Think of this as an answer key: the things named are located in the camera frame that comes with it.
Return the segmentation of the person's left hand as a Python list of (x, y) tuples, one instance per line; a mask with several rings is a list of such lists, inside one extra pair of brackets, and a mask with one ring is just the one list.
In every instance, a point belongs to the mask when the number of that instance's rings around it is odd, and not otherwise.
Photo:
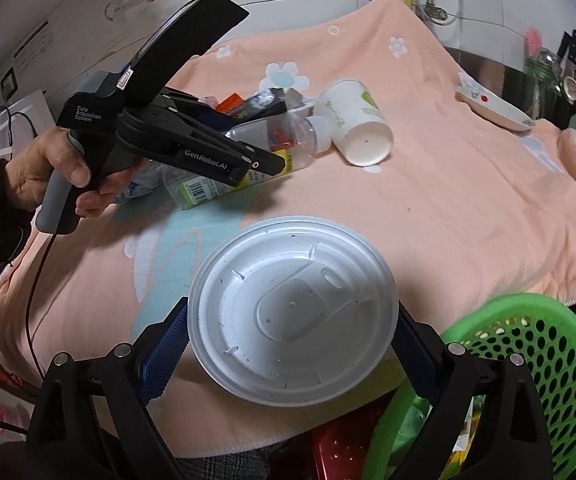
[[(48, 181), (59, 172), (76, 188), (89, 185), (91, 172), (82, 155), (59, 127), (41, 133), (14, 156), (2, 170), (2, 187), (15, 208), (34, 211), (44, 199)], [(98, 218), (114, 198), (128, 187), (132, 177), (148, 161), (137, 158), (128, 168), (105, 177), (76, 200), (75, 212), (82, 218)]]

